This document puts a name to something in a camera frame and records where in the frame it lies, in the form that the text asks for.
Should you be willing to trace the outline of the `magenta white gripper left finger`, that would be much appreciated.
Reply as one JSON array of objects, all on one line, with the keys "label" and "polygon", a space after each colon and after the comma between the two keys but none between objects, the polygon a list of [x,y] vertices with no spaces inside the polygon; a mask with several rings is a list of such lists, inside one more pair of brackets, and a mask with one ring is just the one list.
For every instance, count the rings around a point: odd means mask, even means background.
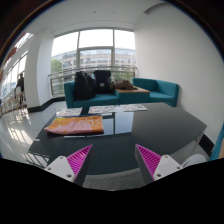
[{"label": "magenta white gripper left finger", "polygon": [[89,166],[91,148],[92,146],[88,145],[67,157],[59,156],[45,168],[45,171],[82,186]]}]

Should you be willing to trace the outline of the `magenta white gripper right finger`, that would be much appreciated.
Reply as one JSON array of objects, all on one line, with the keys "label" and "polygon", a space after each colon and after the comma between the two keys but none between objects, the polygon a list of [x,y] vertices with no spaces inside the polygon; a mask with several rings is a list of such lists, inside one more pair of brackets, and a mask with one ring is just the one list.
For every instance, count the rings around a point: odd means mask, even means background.
[{"label": "magenta white gripper right finger", "polygon": [[169,155],[159,154],[141,145],[135,145],[135,158],[145,184],[150,184],[182,169],[182,166]]}]

